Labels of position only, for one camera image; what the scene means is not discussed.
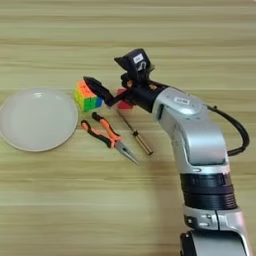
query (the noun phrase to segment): wood grain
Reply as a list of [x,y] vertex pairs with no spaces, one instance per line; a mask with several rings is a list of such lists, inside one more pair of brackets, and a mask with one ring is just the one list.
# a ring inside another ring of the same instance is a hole
[[[251,0],[1,0],[0,103],[23,88],[72,93],[83,75],[113,92],[113,58],[143,47],[152,78],[242,121],[252,143],[231,159],[256,250],[256,7]],[[20,152],[0,140],[0,253],[4,256],[179,255],[179,179],[170,141],[140,109],[131,123],[154,145],[147,157],[114,110],[102,108],[137,155],[135,166],[80,127],[61,147]],[[89,115],[80,114],[80,118]],[[240,143],[223,120],[228,147]]]

